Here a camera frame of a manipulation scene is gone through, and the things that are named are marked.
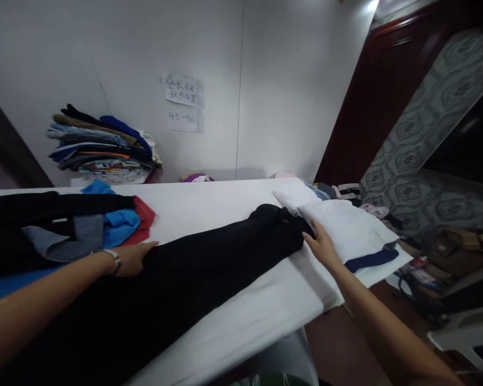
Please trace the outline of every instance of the pink fabric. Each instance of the pink fabric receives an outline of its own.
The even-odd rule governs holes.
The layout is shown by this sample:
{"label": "pink fabric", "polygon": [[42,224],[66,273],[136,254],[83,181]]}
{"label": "pink fabric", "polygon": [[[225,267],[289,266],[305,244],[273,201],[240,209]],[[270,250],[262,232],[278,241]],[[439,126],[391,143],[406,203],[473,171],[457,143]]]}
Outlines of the pink fabric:
{"label": "pink fabric", "polygon": [[338,190],[338,188],[335,185],[331,186],[331,188],[333,188],[334,192],[336,193],[336,198],[342,199],[342,195],[340,194],[340,191]]}
{"label": "pink fabric", "polygon": [[374,206],[372,204],[363,204],[362,206],[360,206],[360,209],[363,209],[365,212],[372,214],[379,220],[384,219],[386,215],[390,213],[390,209],[388,209],[386,206]]}

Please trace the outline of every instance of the silver bracelet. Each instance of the silver bracelet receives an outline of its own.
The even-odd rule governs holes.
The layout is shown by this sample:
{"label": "silver bracelet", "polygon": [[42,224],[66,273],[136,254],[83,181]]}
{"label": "silver bracelet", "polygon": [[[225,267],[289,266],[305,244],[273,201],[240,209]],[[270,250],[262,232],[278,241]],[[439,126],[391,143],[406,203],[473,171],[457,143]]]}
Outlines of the silver bracelet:
{"label": "silver bracelet", "polygon": [[120,267],[122,267],[122,260],[120,260],[120,256],[114,250],[110,250],[110,249],[98,249],[98,250],[93,251],[92,253],[90,253],[90,255],[93,255],[93,254],[95,254],[97,252],[106,252],[106,253],[109,253],[111,256],[113,256],[113,260],[116,263],[116,267],[114,268],[114,271],[111,272],[111,273],[108,273],[107,275],[104,275],[102,277],[101,281],[102,280],[105,280],[105,279],[109,279],[109,278],[115,277],[116,274],[118,273],[118,271],[120,270]]}

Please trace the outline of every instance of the handwritten sign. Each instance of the handwritten sign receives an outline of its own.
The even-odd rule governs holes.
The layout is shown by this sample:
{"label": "handwritten sign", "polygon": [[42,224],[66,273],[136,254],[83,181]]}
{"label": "handwritten sign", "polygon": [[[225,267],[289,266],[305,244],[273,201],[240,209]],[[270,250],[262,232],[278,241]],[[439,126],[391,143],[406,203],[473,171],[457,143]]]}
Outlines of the handwritten sign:
{"label": "handwritten sign", "polygon": [[194,107],[204,107],[204,84],[201,80],[167,72],[163,83],[168,100]]}
{"label": "handwritten sign", "polygon": [[171,103],[168,113],[168,126],[172,130],[203,133],[202,110]]}

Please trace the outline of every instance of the red fabric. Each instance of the red fabric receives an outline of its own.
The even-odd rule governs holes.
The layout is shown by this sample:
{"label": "red fabric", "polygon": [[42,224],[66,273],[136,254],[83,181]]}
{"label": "red fabric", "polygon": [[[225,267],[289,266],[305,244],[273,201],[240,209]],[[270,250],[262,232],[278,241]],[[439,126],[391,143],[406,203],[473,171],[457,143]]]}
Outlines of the red fabric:
{"label": "red fabric", "polygon": [[156,218],[154,211],[143,200],[141,200],[141,198],[138,196],[133,196],[133,198],[134,205],[136,205],[134,211],[138,216],[140,216],[140,226],[138,226],[138,229],[131,237],[120,244],[121,246],[138,244],[139,242],[148,239],[150,236],[150,227]]}

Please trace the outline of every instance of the right hand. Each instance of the right hand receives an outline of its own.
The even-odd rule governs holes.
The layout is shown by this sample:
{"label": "right hand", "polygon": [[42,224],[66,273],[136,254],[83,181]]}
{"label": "right hand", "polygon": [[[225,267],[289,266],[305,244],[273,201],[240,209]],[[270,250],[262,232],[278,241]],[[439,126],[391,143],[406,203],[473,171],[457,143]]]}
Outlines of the right hand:
{"label": "right hand", "polygon": [[314,227],[316,240],[306,232],[303,232],[302,235],[317,260],[328,270],[342,264],[334,249],[333,240],[331,240],[331,237],[327,234],[322,224],[315,220],[312,220],[311,223]]}
{"label": "right hand", "polygon": [[[113,248],[113,250],[120,256],[122,265],[116,274],[117,277],[131,277],[136,276],[143,271],[143,258],[149,250],[154,248],[159,241],[152,241],[148,243],[139,243],[134,245],[122,246]],[[106,273],[111,273],[116,268],[116,263],[111,259],[110,267]]]}

